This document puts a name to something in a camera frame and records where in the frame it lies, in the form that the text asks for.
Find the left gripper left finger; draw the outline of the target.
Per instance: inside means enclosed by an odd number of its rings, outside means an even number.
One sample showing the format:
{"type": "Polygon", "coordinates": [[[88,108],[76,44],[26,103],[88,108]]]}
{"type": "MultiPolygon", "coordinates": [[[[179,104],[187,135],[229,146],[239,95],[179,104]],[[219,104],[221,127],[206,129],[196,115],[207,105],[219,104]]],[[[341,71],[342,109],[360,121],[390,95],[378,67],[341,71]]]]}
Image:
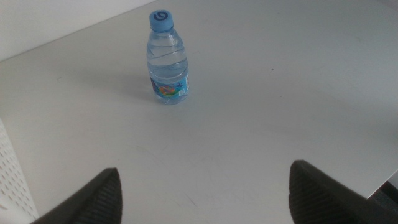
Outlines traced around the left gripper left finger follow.
{"type": "Polygon", "coordinates": [[[119,172],[107,168],[33,224],[120,224],[122,214],[119,172]]]}

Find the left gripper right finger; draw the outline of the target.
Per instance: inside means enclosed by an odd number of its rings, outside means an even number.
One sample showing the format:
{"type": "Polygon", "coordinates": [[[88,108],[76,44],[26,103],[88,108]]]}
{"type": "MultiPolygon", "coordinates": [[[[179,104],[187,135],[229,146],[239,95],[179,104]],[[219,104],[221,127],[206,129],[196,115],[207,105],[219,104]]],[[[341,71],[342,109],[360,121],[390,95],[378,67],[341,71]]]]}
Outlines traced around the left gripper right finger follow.
{"type": "Polygon", "coordinates": [[[305,160],[290,166],[289,209],[294,223],[397,224],[397,212],[366,199],[305,160]]]}

